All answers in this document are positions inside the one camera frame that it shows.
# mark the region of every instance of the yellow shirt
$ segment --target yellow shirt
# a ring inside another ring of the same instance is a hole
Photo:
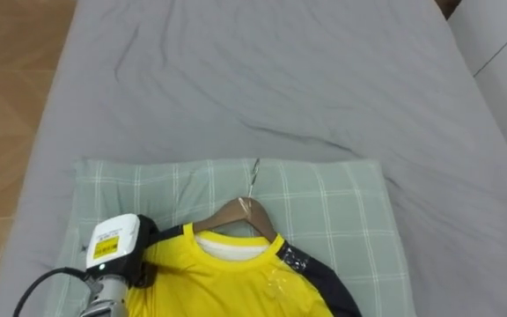
[[[161,239],[145,254],[154,284],[129,291],[130,317],[361,316],[337,275],[281,235],[269,244],[187,224]]]

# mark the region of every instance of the green plaid pillow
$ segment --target green plaid pillow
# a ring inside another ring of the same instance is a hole
[[[204,219],[247,195],[254,159],[133,166],[77,163],[73,211],[57,267],[85,266],[93,227],[123,213],[144,214],[160,229]],[[415,317],[400,237],[375,161],[312,164],[262,159],[253,197],[293,245],[334,269],[363,316]],[[222,233],[251,235],[247,224]],[[88,290],[55,279],[46,316],[77,316]]]

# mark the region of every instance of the mattress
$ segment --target mattress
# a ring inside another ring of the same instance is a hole
[[[80,0],[0,316],[54,266],[81,157],[378,159],[417,314],[507,316],[507,145],[434,1]]]

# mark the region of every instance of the label sticker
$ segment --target label sticker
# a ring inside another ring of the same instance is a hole
[[[99,259],[107,254],[113,254],[119,248],[119,236],[104,239],[97,243],[95,252],[93,253],[93,260]]]

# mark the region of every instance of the gray bed sheet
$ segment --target gray bed sheet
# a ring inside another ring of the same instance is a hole
[[[55,263],[80,157],[379,159],[417,314],[507,316],[507,145],[433,0],[80,0],[0,317]]]

